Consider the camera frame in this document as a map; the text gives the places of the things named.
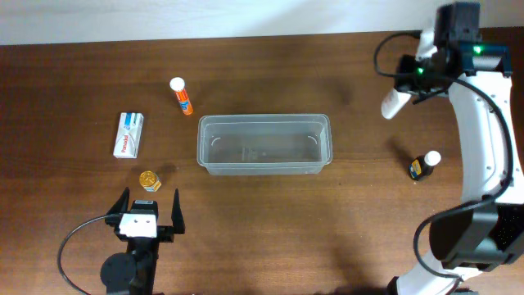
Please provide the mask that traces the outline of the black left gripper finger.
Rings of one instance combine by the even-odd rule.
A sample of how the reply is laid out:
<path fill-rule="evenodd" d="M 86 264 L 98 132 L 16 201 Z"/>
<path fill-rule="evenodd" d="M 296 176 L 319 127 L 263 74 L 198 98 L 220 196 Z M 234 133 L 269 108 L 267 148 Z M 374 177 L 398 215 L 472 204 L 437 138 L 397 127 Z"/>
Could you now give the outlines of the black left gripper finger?
<path fill-rule="evenodd" d="M 118 200 L 111 206 L 110 210 L 106 213 L 108 216 L 122 216 L 127 212 L 129 206 L 129 188 L 126 187 Z"/>
<path fill-rule="evenodd" d="M 185 234 L 185 221 L 181 210 L 179 190 L 176 188 L 174 192 L 174 200 L 171 211 L 171 220 L 173 224 L 174 234 Z"/>

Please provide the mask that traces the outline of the small jar gold lid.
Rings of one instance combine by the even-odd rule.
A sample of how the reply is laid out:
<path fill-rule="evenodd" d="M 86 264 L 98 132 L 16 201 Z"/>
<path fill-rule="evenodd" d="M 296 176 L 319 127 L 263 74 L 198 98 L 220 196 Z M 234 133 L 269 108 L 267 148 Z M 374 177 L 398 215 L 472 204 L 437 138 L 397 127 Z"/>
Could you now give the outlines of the small jar gold lid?
<path fill-rule="evenodd" d="M 153 171 L 146 170 L 139 175 L 140 185 L 148 192 L 156 192 L 160 186 L 160 177 Z"/>

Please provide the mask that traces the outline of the dark syrup bottle white cap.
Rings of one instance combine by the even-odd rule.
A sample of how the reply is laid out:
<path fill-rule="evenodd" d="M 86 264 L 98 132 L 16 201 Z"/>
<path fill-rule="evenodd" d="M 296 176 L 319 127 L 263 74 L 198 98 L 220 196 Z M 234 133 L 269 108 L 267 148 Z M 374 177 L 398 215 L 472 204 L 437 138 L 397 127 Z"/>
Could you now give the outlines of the dark syrup bottle white cap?
<path fill-rule="evenodd" d="M 409 164 L 409 176 L 412 180 L 421 181 L 432 173 L 440 161 L 441 154 L 438 151 L 430 151 L 425 155 L 416 157 Z"/>

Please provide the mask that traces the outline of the orange effervescent tablet tube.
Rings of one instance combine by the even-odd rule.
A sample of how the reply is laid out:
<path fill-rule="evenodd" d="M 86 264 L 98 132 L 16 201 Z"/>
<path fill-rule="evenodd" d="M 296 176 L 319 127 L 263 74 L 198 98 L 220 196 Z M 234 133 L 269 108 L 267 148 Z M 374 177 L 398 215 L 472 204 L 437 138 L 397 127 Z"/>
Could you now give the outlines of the orange effervescent tablet tube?
<path fill-rule="evenodd" d="M 193 113 L 192 104 L 190 102 L 189 96 L 185 89 L 185 81 L 180 77 L 174 77 L 170 82 L 169 86 L 175 93 L 178 103 L 183 111 L 184 115 L 191 115 Z"/>

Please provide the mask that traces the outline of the clear plastic container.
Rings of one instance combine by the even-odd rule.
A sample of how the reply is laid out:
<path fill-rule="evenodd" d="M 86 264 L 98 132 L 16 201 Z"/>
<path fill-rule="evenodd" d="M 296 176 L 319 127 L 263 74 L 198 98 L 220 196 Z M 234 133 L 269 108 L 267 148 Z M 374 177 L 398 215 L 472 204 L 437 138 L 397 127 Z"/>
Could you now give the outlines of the clear plastic container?
<path fill-rule="evenodd" d="M 333 159 L 324 114 L 203 116 L 196 160 L 210 175 L 315 175 Z"/>

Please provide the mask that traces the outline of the white squeeze bottle clear cap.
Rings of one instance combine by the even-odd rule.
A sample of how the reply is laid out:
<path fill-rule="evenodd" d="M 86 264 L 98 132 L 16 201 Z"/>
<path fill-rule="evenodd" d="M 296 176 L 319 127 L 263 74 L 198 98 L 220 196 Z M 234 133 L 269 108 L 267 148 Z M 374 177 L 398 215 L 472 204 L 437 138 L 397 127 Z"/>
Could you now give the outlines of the white squeeze bottle clear cap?
<path fill-rule="evenodd" d="M 382 116 L 390 120 L 392 119 L 411 99 L 410 93 L 402 93 L 393 88 L 382 100 L 381 113 Z"/>

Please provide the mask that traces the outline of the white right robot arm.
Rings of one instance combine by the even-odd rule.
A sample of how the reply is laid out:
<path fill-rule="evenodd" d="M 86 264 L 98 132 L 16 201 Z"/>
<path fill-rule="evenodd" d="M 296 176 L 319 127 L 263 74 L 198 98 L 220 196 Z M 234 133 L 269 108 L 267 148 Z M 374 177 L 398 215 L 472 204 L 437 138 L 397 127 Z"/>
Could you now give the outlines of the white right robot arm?
<path fill-rule="evenodd" d="M 513 132 L 512 68 L 504 45 L 465 34 L 414 31 L 413 56 L 400 59 L 382 103 L 390 119 L 406 102 L 446 96 L 458 123 L 463 188 L 458 206 L 426 218 L 430 248 L 390 294 L 451 294 L 464 281 L 515 262 L 523 253 L 523 169 Z"/>

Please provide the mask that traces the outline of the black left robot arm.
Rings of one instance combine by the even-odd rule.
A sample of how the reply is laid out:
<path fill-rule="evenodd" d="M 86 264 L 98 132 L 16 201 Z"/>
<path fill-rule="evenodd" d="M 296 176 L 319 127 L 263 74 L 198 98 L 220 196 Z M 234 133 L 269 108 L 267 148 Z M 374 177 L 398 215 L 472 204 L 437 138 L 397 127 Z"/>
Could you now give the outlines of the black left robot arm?
<path fill-rule="evenodd" d="M 126 188 L 107 212 L 104 221 L 115 236 L 127 243 L 125 252 L 109 256 L 100 270 L 107 294 L 152 294 L 159 247 L 172 243 L 186 227 L 179 192 L 174 193 L 171 225 L 158 224 L 158 203 L 151 200 L 129 200 Z"/>

